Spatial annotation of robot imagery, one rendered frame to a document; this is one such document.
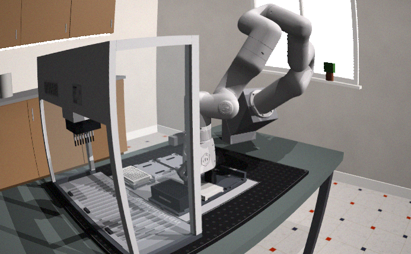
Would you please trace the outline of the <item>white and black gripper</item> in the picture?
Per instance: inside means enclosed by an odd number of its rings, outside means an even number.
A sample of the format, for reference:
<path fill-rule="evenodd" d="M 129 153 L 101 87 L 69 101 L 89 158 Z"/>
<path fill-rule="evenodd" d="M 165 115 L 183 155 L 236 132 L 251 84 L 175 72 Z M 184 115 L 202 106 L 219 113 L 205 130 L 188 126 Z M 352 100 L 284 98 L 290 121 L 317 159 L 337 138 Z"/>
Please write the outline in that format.
<path fill-rule="evenodd" d="M 212 137 L 207 141 L 200 141 L 200 173 L 205 173 L 205 181 L 211 184 L 214 183 L 214 172 L 218 158 L 219 157 L 215 155 L 214 140 Z"/>

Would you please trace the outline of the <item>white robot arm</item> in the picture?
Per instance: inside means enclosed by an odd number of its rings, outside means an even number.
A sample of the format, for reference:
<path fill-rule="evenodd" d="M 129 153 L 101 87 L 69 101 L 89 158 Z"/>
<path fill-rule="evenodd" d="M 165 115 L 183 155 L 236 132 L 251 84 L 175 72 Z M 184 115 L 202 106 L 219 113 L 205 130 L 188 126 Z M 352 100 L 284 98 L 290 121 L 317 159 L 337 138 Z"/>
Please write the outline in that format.
<path fill-rule="evenodd" d="M 276 4 L 264 4 L 244 13 L 238 29 L 248 35 L 231 66 L 213 94 L 199 91 L 200 141 L 211 139 L 211 118 L 228 120 L 239 111 L 238 98 L 246 85 L 259 75 L 282 37 L 287 33 L 287 61 L 284 77 L 250 95 L 250 106 L 261 118 L 275 108 L 298 97 L 307 89 L 314 73 L 315 48 L 309 41 L 309 19 Z"/>

